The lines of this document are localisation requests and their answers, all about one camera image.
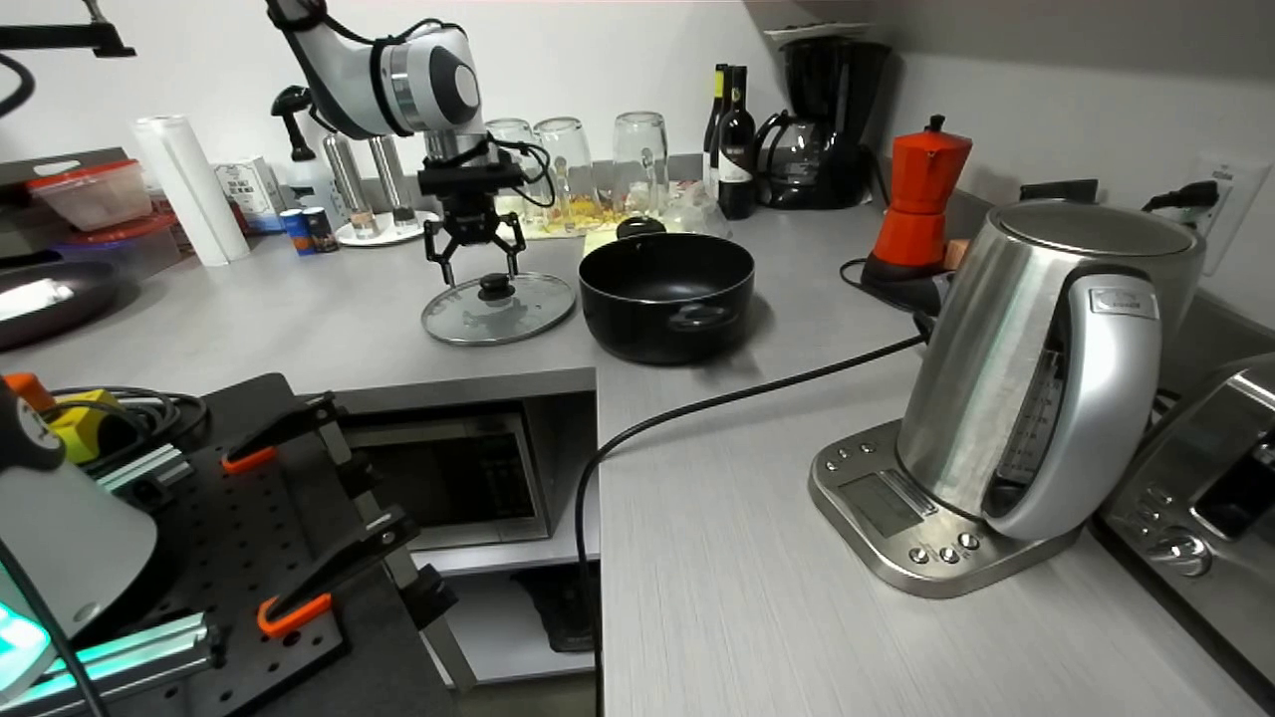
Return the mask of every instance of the bottle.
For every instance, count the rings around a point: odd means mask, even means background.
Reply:
[[[721,111],[725,111],[725,69],[711,69],[711,108],[707,108],[707,122],[705,122],[705,155],[701,155],[701,180],[705,191],[718,200],[718,134],[721,134]]]
[[[751,215],[751,115],[745,108],[750,69],[725,69],[725,111],[718,134],[718,207],[725,217]]]

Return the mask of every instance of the robotic arm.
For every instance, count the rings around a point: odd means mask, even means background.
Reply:
[[[325,17],[325,0],[266,0],[305,71],[314,108],[353,140],[426,131],[428,160],[480,144],[480,97],[458,24],[423,20],[366,41]]]

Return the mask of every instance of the black pot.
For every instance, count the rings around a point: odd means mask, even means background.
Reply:
[[[592,338],[629,362],[683,365],[750,338],[751,255],[707,233],[636,233],[581,260]]]

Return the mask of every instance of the grey countertop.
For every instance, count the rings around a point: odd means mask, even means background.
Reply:
[[[418,313],[443,285],[418,248],[298,260],[258,248],[225,270],[155,274],[138,302],[55,341],[0,355],[47,385],[213,391],[284,371],[294,391],[447,395],[597,385],[597,435],[689,398],[823,365],[912,334],[837,277],[873,211],[756,215],[725,227],[756,255],[745,351],[691,371],[549,334],[458,351]],[[527,266],[575,277],[576,243]],[[463,274],[492,266],[467,255]],[[899,711],[1259,711],[1259,706],[1092,541],[958,601],[879,586],[803,492],[822,446],[905,409],[920,355],[670,423],[602,467],[608,717],[899,717]]]

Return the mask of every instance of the coffee maker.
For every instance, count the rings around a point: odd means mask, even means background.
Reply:
[[[851,207],[873,184],[864,131],[891,58],[851,37],[798,37],[782,47],[787,104],[756,127],[766,207]]]
[[[1023,203],[974,233],[908,414],[834,443],[812,500],[875,576],[957,596],[1067,547],[1135,452],[1201,243]]]

